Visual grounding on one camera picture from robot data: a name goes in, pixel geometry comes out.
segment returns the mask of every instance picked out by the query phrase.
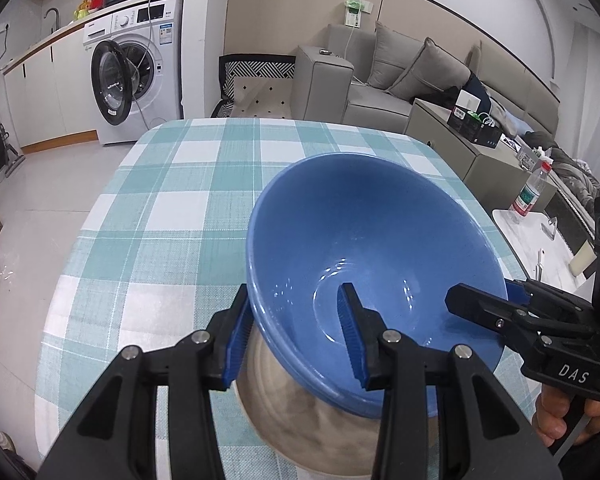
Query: black box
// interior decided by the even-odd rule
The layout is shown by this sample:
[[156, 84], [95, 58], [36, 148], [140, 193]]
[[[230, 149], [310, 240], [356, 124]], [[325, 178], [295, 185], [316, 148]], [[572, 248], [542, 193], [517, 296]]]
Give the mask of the black box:
[[446, 122], [458, 134], [469, 142], [480, 144], [487, 148], [495, 148], [498, 145], [502, 129], [498, 126], [482, 124], [468, 113], [466, 108], [454, 106]]

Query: water bottle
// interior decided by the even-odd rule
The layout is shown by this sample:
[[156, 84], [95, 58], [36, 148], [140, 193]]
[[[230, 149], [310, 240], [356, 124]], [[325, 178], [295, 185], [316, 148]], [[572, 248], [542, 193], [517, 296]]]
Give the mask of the water bottle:
[[546, 186], [546, 176], [550, 171], [551, 165], [546, 160], [543, 160], [542, 165], [531, 174], [529, 180], [526, 181], [525, 187], [522, 188], [518, 197], [513, 201], [511, 207], [509, 207], [509, 211], [511, 211], [514, 218], [526, 216], [531, 211], [544, 186]]

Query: teal and white tablecloth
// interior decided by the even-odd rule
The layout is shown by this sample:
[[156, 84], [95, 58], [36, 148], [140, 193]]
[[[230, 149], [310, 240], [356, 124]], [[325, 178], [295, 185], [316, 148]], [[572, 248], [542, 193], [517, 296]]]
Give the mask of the teal and white tablecloth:
[[[508, 278], [515, 256], [462, 181], [409, 137], [285, 120], [173, 121], [129, 151], [82, 226], [49, 307], [35, 397], [46, 455], [59, 430], [118, 351], [170, 346], [230, 306], [245, 280], [246, 229], [262, 189], [285, 166], [325, 152], [372, 153], [425, 175], [484, 229]], [[505, 351], [496, 374], [527, 415], [538, 386]], [[310, 475], [263, 444], [232, 390], [213, 394], [228, 480]], [[166, 391], [158, 392], [158, 478], [169, 477]]]

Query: white floor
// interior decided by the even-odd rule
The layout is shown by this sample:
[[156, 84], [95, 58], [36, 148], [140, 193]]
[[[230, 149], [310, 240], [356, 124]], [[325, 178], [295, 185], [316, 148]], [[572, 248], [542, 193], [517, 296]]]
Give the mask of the white floor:
[[40, 465], [33, 398], [40, 338], [80, 227], [131, 144], [76, 144], [27, 155], [0, 183], [0, 430]]

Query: white cabinet door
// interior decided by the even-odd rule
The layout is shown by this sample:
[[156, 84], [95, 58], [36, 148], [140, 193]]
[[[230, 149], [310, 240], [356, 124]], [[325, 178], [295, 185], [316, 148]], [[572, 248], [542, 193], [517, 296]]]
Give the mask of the white cabinet door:
[[32, 136], [29, 103], [27, 102], [27, 89], [25, 87], [25, 70], [24, 64], [20, 64], [4, 76], [9, 111], [11, 112], [15, 135], [21, 146], [30, 144], [30, 142], [24, 142], [24, 140]]
[[101, 123], [91, 85], [94, 46], [85, 49], [82, 35], [82, 29], [76, 30], [51, 46], [58, 99], [68, 134], [97, 130]]
[[25, 146], [42, 140], [66, 135], [50, 46], [43, 48], [25, 61], [27, 101], [31, 120], [31, 136], [20, 139]]

